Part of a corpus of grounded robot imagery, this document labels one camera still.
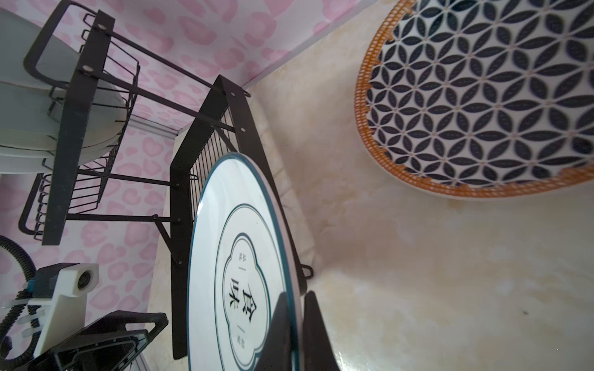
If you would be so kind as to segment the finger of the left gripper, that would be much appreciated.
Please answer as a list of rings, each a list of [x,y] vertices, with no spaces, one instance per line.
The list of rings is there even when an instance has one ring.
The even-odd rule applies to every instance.
[[[115,311],[49,348],[28,370],[124,370],[169,324],[164,313]]]

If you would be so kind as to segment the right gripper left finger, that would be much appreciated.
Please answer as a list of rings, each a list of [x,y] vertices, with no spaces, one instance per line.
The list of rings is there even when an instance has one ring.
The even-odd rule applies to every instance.
[[[269,332],[255,365],[255,371],[290,371],[292,369],[292,340],[288,299],[281,293],[275,307]]]

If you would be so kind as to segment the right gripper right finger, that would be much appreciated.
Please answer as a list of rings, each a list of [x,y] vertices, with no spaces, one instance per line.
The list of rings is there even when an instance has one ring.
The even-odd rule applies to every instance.
[[[314,291],[305,295],[304,305],[304,370],[340,371]]]

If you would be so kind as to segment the white plate blue clover outline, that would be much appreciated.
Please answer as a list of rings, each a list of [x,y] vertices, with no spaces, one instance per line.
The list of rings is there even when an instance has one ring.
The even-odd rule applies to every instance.
[[[300,370],[303,312],[288,228],[269,181],[240,153],[217,161],[197,207],[188,277],[191,370],[253,370],[278,300],[289,320],[289,367]]]

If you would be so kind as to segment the black wire dish rack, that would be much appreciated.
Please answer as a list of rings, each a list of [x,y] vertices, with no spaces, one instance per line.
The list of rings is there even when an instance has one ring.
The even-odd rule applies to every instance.
[[[70,8],[57,36],[74,49],[81,45],[86,8],[115,20],[116,30],[200,80],[218,76],[244,85],[288,60],[312,40],[315,24],[330,24],[326,1],[82,1]],[[139,98],[114,163],[98,214],[166,215],[169,195],[163,182],[180,144],[179,131],[191,118]],[[4,176],[1,232],[21,244],[35,264],[91,262],[100,281],[86,313],[93,322],[117,309],[169,312],[168,250],[152,223],[70,221],[60,245],[44,247],[21,232],[18,221],[34,177]]]

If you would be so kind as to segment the cream plate red berries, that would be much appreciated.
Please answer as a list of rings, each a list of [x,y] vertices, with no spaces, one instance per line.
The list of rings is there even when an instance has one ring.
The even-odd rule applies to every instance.
[[[1,149],[23,157],[46,156],[57,147],[66,92],[29,75],[23,60],[40,33],[30,21],[1,11]],[[113,86],[99,82],[81,154],[97,159],[118,141],[125,102]]]

